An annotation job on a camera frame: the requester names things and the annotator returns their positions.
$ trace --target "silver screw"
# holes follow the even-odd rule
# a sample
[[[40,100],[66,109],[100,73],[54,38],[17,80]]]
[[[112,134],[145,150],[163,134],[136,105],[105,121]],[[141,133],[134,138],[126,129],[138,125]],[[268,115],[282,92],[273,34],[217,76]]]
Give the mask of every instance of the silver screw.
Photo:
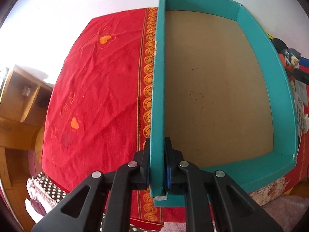
[[[189,162],[183,160],[183,161],[179,162],[179,165],[180,165],[181,167],[187,167],[187,166],[189,166]]]
[[[216,176],[222,178],[225,176],[225,172],[223,172],[222,170],[218,170],[216,171]]]
[[[96,179],[96,178],[99,178],[101,175],[102,175],[101,172],[95,171],[95,172],[92,173],[91,176]]]
[[[128,166],[129,166],[129,167],[136,167],[136,166],[137,166],[137,162],[136,162],[136,161],[130,161],[130,162],[128,163]]]

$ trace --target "teal box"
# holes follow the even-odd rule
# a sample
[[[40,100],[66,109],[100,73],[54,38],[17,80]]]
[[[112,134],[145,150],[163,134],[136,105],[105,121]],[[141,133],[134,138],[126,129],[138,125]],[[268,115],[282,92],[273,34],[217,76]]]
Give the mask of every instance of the teal box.
[[[202,169],[209,172],[224,170],[247,193],[264,187],[288,173],[296,165],[298,136],[295,105],[285,70],[264,30],[244,6],[232,0],[160,0],[152,91],[150,194],[152,197],[166,194],[167,199],[158,201],[160,198],[155,198],[155,206],[184,206],[183,195],[163,191],[166,10],[202,12],[236,21],[258,60],[269,96],[273,152],[253,159]]]

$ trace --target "cardboard bottom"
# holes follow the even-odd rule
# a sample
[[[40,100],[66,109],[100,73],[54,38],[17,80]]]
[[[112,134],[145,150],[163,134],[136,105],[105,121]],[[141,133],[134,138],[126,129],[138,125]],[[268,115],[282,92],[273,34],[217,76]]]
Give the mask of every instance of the cardboard bottom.
[[[236,21],[166,11],[165,136],[203,168],[273,150],[265,81]]]

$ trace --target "wooden furniture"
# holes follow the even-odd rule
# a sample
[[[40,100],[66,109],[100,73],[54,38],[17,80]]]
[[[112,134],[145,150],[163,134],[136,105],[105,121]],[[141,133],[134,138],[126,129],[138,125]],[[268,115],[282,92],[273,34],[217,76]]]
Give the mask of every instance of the wooden furniture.
[[[28,150],[36,147],[38,153],[42,150],[51,93],[51,87],[14,66],[7,74],[0,96],[1,190],[25,231],[31,231],[34,225],[24,202],[29,199],[26,182],[31,177]]]

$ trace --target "red fabric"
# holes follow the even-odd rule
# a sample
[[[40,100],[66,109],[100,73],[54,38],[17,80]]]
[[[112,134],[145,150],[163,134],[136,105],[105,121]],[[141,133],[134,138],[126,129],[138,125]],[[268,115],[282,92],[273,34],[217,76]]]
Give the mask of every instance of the red fabric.
[[[48,107],[42,168],[71,191],[91,172],[132,160],[150,134],[156,8],[92,19],[74,43]],[[131,216],[142,228],[184,222],[184,208],[157,208],[135,191]]]

